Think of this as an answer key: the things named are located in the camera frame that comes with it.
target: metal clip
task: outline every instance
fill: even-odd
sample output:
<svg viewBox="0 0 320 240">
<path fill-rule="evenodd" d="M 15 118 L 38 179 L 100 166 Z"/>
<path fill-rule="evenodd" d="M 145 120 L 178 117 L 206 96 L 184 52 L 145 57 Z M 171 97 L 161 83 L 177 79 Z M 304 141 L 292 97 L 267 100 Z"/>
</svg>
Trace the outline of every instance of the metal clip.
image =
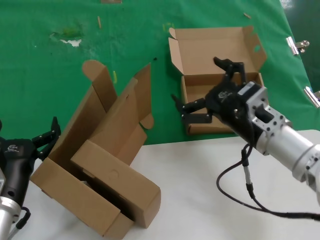
<svg viewBox="0 0 320 240">
<path fill-rule="evenodd" d="M 307 40 L 303 40 L 303 41 L 295 43 L 291 36 L 286 38 L 286 42 L 288 43 L 289 47 L 291 48 L 293 55 L 298 55 L 299 53 L 304 53 L 306 51 L 306 48 L 309 47 L 309 45 L 310 45 L 310 42 L 308 42 Z"/>
<path fill-rule="evenodd" d="M 319 94 L 319 92 L 313 93 L 310 89 L 310 87 L 306 86 L 304 88 L 304 93 L 307 95 L 307 97 L 311 100 L 311 102 L 313 103 L 313 105 L 318 109 L 320 108 L 320 102 L 318 100 L 318 98 L 315 96 L 315 94 Z"/>
</svg>

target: cardboard box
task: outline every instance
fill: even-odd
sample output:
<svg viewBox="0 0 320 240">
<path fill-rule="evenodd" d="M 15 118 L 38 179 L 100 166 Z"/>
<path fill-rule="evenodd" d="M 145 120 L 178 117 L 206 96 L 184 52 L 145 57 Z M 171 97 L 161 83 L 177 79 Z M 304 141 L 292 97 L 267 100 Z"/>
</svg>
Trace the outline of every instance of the cardboard box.
<svg viewBox="0 0 320 240">
<path fill-rule="evenodd" d="M 147 228 L 161 203 L 160 188 L 129 166 L 147 138 L 140 124 L 154 124 L 150 65 L 119 97 L 106 66 L 82 69 L 92 85 L 31 181 L 101 236 L 122 239 L 134 222 Z"/>
<path fill-rule="evenodd" d="M 183 74 L 181 92 L 184 103 L 203 98 L 221 82 L 224 71 L 215 65 L 214 57 L 243 62 L 247 81 L 263 86 L 259 70 L 267 55 L 253 30 L 253 26 L 169 29 L 173 37 L 169 37 L 171 60 Z M 234 78 L 236 81 L 240 80 L 237 74 Z M 195 113 L 206 112 L 206 109 L 201 109 Z M 216 117 L 212 118 L 212 123 L 187 126 L 188 134 L 231 132 L 232 130 Z"/>
<path fill-rule="evenodd" d="M 133 219 L 147 228 L 161 202 L 158 186 L 97 144 L 87 140 L 71 161 L 91 178 L 111 189 L 128 203 Z"/>
</svg>

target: box lid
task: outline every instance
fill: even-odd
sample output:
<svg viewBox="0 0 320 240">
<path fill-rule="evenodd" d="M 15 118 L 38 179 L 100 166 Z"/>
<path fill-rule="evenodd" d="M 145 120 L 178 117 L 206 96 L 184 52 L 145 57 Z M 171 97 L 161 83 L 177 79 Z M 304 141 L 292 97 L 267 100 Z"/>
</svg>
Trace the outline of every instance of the box lid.
<svg viewBox="0 0 320 240">
<path fill-rule="evenodd" d="M 107 113 L 117 99 L 117 93 L 108 68 L 99 61 L 88 60 L 82 65 L 82 71 L 91 80 L 92 86 Z"/>
<path fill-rule="evenodd" d="M 253 26 L 173 29 L 169 32 L 172 63 L 185 76 L 222 74 L 213 58 L 244 62 L 245 71 L 256 73 L 267 59 Z"/>
</svg>

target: wood chip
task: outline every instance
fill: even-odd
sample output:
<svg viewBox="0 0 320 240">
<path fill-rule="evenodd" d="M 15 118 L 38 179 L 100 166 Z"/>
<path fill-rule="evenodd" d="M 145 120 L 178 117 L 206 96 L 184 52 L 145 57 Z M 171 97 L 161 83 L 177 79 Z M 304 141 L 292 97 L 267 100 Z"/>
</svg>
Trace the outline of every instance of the wood chip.
<svg viewBox="0 0 320 240">
<path fill-rule="evenodd" d="M 122 0 L 101 0 L 102 4 L 122 4 Z"/>
<path fill-rule="evenodd" d="M 99 28 L 101 29 L 101 21 L 100 21 L 100 17 L 98 16 L 98 24 L 99 24 Z"/>
<path fill-rule="evenodd" d="M 251 19 L 251 16 L 246 14 L 245 12 L 243 13 L 243 15 L 245 15 L 248 19 Z"/>
</svg>

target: white table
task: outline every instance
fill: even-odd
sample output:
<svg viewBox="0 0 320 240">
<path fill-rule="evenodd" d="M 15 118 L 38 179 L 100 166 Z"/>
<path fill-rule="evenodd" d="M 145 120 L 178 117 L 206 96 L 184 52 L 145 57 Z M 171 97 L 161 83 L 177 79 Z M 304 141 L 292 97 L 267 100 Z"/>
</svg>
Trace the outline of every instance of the white table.
<svg viewBox="0 0 320 240">
<path fill-rule="evenodd" d="M 314 143 L 320 132 L 302 131 Z M 320 238 L 320 222 L 291 220 L 248 209 L 222 195 L 217 176 L 238 162 L 239 137 L 143 146 L 132 167 L 161 188 L 161 207 L 148 229 L 133 227 L 125 240 L 301 240 Z M 320 212 L 315 193 L 271 156 L 254 150 L 251 178 L 257 199 L 271 210 Z M 225 176 L 222 187 L 252 203 L 243 168 Z M 101 240 L 55 200 L 30 183 L 24 205 L 31 218 L 15 240 Z"/>
</svg>

